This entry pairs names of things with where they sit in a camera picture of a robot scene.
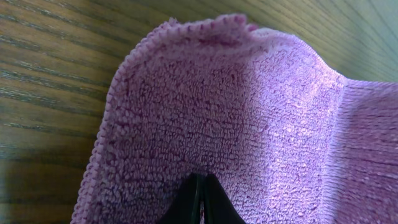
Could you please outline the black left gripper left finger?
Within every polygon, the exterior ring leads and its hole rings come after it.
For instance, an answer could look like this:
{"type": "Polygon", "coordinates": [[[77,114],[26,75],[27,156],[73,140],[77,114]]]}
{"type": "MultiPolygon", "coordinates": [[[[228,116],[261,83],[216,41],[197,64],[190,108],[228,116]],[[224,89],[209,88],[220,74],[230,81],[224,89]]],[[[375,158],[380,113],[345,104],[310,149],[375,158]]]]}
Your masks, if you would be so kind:
{"type": "Polygon", "coordinates": [[[157,224],[199,224],[203,176],[190,174],[181,184],[176,198],[157,224]]]}

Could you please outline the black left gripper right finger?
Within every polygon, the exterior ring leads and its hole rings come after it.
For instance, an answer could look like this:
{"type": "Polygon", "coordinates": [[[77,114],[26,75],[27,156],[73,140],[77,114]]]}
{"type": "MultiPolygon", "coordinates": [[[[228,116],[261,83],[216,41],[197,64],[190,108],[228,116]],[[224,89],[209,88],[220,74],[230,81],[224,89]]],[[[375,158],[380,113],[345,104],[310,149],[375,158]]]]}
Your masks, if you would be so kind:
{"type": "Polygon", "coordinates": [[[205,224],[246,224],[235,210],[216,175],[205,177],[203,185],[205,224]]]}

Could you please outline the purple microfiber cloth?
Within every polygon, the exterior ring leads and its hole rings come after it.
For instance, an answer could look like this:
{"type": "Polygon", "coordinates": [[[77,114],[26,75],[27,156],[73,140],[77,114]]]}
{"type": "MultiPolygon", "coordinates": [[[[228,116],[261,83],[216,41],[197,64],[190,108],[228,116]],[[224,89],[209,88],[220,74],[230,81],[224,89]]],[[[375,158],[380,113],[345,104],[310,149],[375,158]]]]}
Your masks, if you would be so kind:
{"type": "Polygon", "coordinates": [[[397,85],[240,14],[170,20],[120,64],[73,223],[156,223],[190,174],[246,223],[396,223],[397,85]]]}

